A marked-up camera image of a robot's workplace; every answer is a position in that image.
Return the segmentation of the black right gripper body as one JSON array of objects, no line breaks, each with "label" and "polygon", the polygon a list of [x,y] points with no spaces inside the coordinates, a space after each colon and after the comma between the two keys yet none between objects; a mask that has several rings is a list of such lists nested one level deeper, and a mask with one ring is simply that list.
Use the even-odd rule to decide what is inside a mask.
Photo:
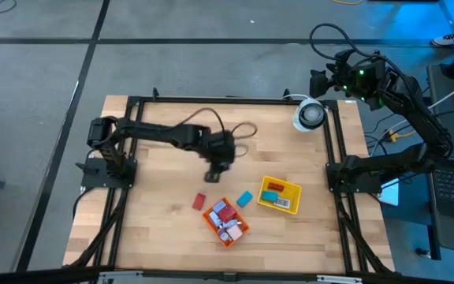
[{"label": "black right gripper body", "polygon": [[356,74],[347,60],[336,60],[334,63],[328,63],[327,69],[332,73],[332,76],[327,80],[328,88],[334,88],[336,92],[343,91],[347,95],[359,94]]}]

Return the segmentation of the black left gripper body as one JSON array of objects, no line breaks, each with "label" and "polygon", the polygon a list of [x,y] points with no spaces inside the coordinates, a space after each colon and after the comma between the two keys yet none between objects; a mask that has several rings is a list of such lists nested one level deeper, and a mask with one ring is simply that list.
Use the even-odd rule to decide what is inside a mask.
[{"label": "black left gripper body", "polygon": [[234,163],[236,146],[231,132],[204,132],[201,156],[210,164],[208,174],[221,174]]}]

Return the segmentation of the red wall charger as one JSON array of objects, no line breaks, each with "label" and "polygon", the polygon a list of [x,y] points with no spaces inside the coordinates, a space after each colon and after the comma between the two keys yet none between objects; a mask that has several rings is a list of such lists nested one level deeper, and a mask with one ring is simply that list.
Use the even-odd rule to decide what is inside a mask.
[{"label": "red wall charger", "polygon": [[231,206],[225,206],[218,212],[219,219],[228,222],[236,217],[236,210]]}]

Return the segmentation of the pink square charger block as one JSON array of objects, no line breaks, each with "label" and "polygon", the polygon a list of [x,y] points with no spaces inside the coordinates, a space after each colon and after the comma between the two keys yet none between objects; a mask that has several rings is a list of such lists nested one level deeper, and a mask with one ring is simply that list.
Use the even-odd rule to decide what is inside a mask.
[{"label": "pink square charger block", "polygon": [[226,232],[233,241],[237,240],[243,235],[243,231],[238,225],[227,228]]}]

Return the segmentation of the orange plastic basket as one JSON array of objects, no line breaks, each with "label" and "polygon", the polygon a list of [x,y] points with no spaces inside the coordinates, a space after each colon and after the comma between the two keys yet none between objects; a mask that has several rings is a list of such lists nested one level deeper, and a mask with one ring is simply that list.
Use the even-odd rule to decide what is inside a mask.
[{"label": "orange plastic basket", "polygon": [[[220,200],[223,200],[225,203],[226,203],[226,206],[231,206],[235,209],[235,207],[233,205],[231,205],[231,203],[225,198],[225,197],[222,197]],[[240,238],[242,238],[245,234],[248,233],[248,231],[250,230],[250,226],[246,223],[246,221],[244,220],[244,218],[242,217],[242,215],[238,212],[237,209],[236,210],[236,217],[234,219],[237,219],[240,224],[238,225],[242,231],[243,231],[243,235],[238,238],[237,240],[233,241],[231,238],[229,241],[222,241],[220,239],[220,237],[218,236],[218,231],[219,230],[225,230],[225,228],[217,228],[215,227],[212,222],[209,220],[209,217],[208,217],[208,214],[213,211],[213,206],[215,205],[213,204],[211,207],[209,207],[208,209],[206,209],[204,212],[203,212],[203,219],[204,221],[206,222],[207,226],[209,227],[209,229],[216,235],[216,237],[218,238],[218,240],[222,243],[222,245],[225,247],[225,248],[230,248],[231,246],[233,246],[233,244],[238,241]]]}]

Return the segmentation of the yellow plastic basket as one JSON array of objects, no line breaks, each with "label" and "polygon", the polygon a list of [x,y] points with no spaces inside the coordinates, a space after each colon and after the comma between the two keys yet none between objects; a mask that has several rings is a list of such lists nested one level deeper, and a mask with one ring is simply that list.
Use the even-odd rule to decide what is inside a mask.
[{"label": "yellow plastic basket", "polygon": [[[275,190],[271,190],[267,188],[267,185],[272,183],[278,183],[285,187],[283,192],[278,192]],[[276,192],[278,194],[278,198],[287,199],[291,201],[291,207],[289,209],[284,209],[281,207],[274,206],[274,203],[266,202],[261,200],[262,191],[271,191]],[[277,211],[283,211],[285,213],[289,213],[291,215],[296,215],[300,205],[300,197],[301,197],[302,187],[297,184],[290,183],[288,181],[284,181],[281,179],[277,179],[275,177],[265,176],[262,180],[262,184],[259,190],[259,195],[257,198],[257,203],[259,205],[273,208]]]}]

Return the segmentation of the white sheet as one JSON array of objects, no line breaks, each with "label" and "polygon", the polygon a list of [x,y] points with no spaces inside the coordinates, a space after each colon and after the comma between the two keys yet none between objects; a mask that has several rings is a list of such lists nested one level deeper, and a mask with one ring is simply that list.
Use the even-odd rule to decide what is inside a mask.
[{"label": "white sheet", "polygon": [[381,186],[381,193],[369,193],[369,196],[374,198],[381,204],[391,206],[399,205],[399,179],[393,179]]}]

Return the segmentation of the black overhead crossbar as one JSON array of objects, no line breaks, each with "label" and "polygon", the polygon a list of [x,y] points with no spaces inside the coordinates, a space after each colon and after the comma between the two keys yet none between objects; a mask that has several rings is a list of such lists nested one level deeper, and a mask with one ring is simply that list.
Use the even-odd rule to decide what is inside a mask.
[{"label": "black overhead crossbar", "polygon": [[135,276],[148,278],[197,278],[223,282],[243,280],[332,282],[346,284],[454,284],[454,281],[416,278],[397,273],[377,274],[363,271],[348,271],[343,274],[319,273],[273,273],[273,272],[222,272],[222,271],[165,271],[165,270],[118,270],[111,266],[63,267],[40,271],[20,271],[0,274],[0,284],[28,284],[48,282],[68,284],[89,282],[101,278]]}]

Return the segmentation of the black table frame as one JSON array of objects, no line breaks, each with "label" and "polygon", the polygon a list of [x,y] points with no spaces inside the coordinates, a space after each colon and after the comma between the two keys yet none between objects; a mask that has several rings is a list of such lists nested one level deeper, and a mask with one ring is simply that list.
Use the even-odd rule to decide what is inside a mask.
[{"label": "black table frame", "polygon": [[[197,155],[165,144],[140,141],[134,186],[122,224],[107,236],[101,263],[141,271],[288,272],[340,274],[364,270],[354,241],[343,241],[325,166],[343,155],[364,156],[366,141],[359,109],[353,101],[332,101],[329,122],[302,133],[292,126],[296,109],[282,99],[178,98],[145,99],[132,109],[134,118],[175,124],[190,117],[216,129],[220,123],[248,134],[249,150],[207,184],[207,165]],[[246,126],[252,121],[257,133]],[[192,203],[198,193],[205,207],[220,199],[235,203],[244,192],[259,194],[264,177],[300,185],[295,214],[250,201],[240,209],[248,224],[231,247],[225,247]]]}]

